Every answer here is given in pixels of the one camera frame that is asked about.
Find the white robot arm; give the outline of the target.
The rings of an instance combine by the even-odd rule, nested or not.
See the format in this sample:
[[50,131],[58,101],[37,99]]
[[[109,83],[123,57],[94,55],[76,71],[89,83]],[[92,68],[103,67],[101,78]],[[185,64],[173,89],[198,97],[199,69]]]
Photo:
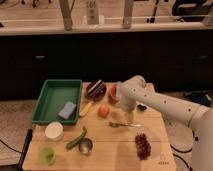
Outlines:
[[131,113],[140,102],[190,128],[195,134],[191,168],[213,171],[213,107],[150,91],[140,75],[121,82],[119,91],[120,106],[126,113]]

